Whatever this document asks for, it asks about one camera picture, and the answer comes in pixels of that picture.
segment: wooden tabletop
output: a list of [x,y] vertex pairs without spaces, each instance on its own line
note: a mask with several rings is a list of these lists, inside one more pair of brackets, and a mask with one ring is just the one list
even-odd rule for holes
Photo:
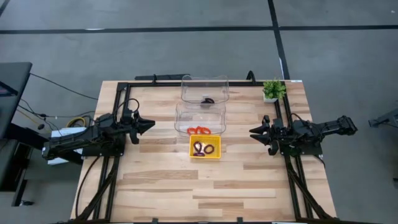
[[[103,82],[96,116],[111,113],[118,82]],[[290,108],[311,120],[303,83],[286,81]],[[191,159],[189,138],[174,129],[180,87],[134,87],[130,97],[140,102],[143,118],[156,125],[139,136],[140,144],[127,138],[121,157],[113,201],[112,222],[233,222],[294,220],[285,162],[280,154],[269,156],[264,145],[249,137],[267,114],[276,118],[274,104],[262,101],[262,87],[230,87],[226,103],[226,131],[221,136],[219,160]],[[284,122],[287,118],[281,103]],[[93,162],[85,159],[80,181]],[[313,156],[302,156],[309,191],[324,210],[335,216],[325,170]],[[79,213],[98,188],[102,158],[93,166],[81,191]],[[302,194],[300,210],[305,216]],[[103,197],[100,218],[108,193]],[[74,206],[71,218],[75,217]]]

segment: transparent container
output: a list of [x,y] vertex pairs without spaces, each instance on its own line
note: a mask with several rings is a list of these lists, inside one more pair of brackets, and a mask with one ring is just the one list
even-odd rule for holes
[[193,134],[188,128],[208,128],[211,134],[221,134],[226,129],[225,104],[179,102],[175,108],[174,128],[182,135]]
[[181,81],[181,99],[188,103],[201,103],[210,98],[214,103],[229,99],[228,77],[193,77],[184,75]]

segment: concrete floor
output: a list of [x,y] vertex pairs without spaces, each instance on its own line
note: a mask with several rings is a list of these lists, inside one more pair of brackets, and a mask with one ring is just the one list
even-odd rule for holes
[[[278,0],[280,26],[398,24],[394,0]],[[11,0],[0,29],[84,29],[178,26],[269,26],[263,0]],[[359,131],[330,136],[324,160],[338,216],[344,220],[396,223],[397,132],[368,127],[368,119],[398,107],[398,30],[281,32],[291,79],[301,79],[315,122],[345,114]],[[191,73],[258,79],[280,78],[272,31],[150,34],[0,35],[0,62],[31,61],[33,73],[84,94],[98,96],[103,80],[136,75]],[[36,112],[73,115],[96,102],[31,77],[22,97]],[[62,127],[67,119],[52,120]],[[16,114],[14,122],[35,129]],[[4,223],[67,220],[80,167],[47,167],[33,155],[24,198],[31,207],[11,208],[12,194],[0,193]]]

